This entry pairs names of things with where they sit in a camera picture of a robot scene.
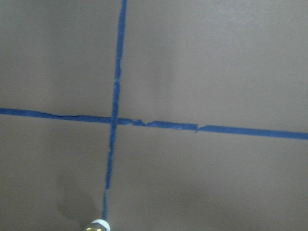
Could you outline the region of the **white brass PPR valve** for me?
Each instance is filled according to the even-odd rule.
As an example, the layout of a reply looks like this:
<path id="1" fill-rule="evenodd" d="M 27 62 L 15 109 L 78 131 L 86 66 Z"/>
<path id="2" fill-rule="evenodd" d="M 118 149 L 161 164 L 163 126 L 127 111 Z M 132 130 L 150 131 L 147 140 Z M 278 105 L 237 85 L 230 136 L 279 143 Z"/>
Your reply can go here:
<path id="1" fill-rule="evenodd" d="M 88 224 L 84 231 L 110 231 L 111 227 L 106 220 L 97 219 Z"/>

